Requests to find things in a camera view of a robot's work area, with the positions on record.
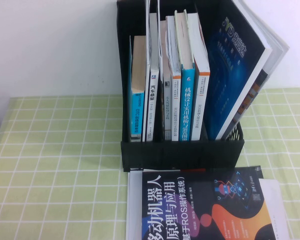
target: white wall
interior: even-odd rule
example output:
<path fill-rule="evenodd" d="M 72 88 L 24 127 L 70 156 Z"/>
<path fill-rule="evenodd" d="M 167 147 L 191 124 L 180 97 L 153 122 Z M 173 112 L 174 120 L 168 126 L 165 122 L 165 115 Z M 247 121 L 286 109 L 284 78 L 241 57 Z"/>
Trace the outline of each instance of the white wall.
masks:
<path fill-rule="evenodd" d="M 300 0 L 245 0 L 290 47 L 266 88 L 300 87 Z"/>
<path fill-rule="evenodd" d="M 0 124 L 9 97 L 120 94 L 116 0 L 0 0 Z"/>
<path fill-rule="evenodd" d="M 246 1 L 290 46 L 266 87 L 300 87 L 300 0 Z M 9 97 L 121 93 L 116 14 L 116 0 L 0 0 L 0 124 Z"/>

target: orange book spine stripe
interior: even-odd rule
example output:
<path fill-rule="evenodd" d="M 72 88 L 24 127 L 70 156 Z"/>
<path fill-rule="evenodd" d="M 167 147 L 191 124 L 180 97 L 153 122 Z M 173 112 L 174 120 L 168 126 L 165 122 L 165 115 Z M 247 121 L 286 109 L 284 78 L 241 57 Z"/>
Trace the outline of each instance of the orange book spine stripe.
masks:
<path fill-rule="evenodd" d="M 200 72 L 199 76 L 210 76 L 210 72 Z"/>

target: grid pattern tablecloth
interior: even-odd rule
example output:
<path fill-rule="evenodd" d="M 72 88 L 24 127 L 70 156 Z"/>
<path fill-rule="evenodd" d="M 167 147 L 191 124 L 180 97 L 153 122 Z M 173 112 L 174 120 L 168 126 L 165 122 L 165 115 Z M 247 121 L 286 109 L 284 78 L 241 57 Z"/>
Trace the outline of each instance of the grid pattern tablecloth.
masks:
<path fill-rule="evenodd" d="M 263 91 L 238 166 L 280 181 L 300 239 L 300 88 Z M 120 95 L 12 98 L 0 129 L 0 240 L 125 239 Z"/>

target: blue book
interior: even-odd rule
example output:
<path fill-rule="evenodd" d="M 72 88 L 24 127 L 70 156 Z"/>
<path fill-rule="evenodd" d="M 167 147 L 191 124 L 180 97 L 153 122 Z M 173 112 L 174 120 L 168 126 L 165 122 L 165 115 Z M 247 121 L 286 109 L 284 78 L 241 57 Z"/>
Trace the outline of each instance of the blue book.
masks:
<path fill-rule="evenodd" d="M 130 142 L 141 142 L 146 88 L 146 37 L 129 43 L 128 109 Z"/>
<path fill-rule="evenodd" d="M 269 58 L 272 48 L 238 1 L 224 0 L 207 44 L 210 79 L 203 120 L 220 140 Z"/>
<path fill-rule="evenodd" d="M 189 39 L 187 12 L 174 12 L 176 40 L 181 64 L 179 141 L 189 141 L 195 83 L 195 61 Z"/>

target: white book spine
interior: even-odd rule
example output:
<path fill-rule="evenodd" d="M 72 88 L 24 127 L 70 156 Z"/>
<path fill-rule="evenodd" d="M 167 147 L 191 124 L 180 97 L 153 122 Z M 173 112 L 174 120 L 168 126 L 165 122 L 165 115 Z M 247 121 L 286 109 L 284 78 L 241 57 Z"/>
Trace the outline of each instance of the white book spine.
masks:
<path fill-rule="evenodd" d="M 179 118 L 180 118 L 180 92 L 181 92 L 181 79 L 172 79 L 172 118 L 171 118 L 171 131 L 172 141 L 179 141 Z"/>
<path fill-rule="evenodd" d="M 171 78 L 163 81 L 164 97 L 164 139 L 171 140 Z"/>
<path fill-rule="evenodd" d="M 151 142 L 154 138 L 155 114 L 157 104 L 159 71 L 151 72 L 148 95 L 148 114 L 146 127 L 146 141 Z"/>
<path fill-rule="evenodd" d="M 206 88 L 209 82 L 208 75 L 200 75 L 196 73 L 195 81 L 196 85 L 196 97 L 195 106 L 192 117 L 192 130 L 191 130 L 191 141 L 200 140 L 202 122 L 204 118 L 204 111 L 206 105 L 207 91 Z"/>
<path fill-rule="evenodd" d="M 150 75 L 150 65 L 147 65 L 146 66 L 146 72 L 145 72 L 145 91 L 144 91 L 144 106 L 143 106 L 142 142 L 146 141 L 147 112 L 148 112 L 148 99 L 149 99 L 149 75 Z"/>

